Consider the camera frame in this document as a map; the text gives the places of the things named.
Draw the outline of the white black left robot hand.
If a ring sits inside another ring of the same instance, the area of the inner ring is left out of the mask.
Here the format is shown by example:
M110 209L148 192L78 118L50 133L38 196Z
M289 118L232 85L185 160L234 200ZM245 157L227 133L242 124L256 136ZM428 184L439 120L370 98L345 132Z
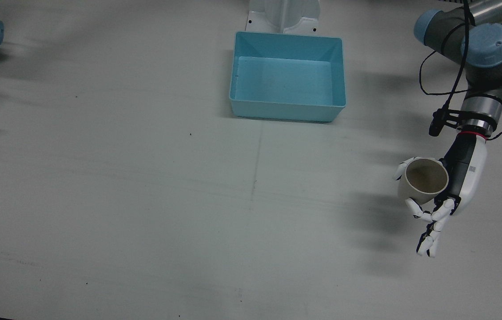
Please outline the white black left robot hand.
M459 133L440 159L413 157L401 162L393 175L397 194L411 216L426 222L416 253L435 257L442 230L450 218L473 199L486 164L486 138Z

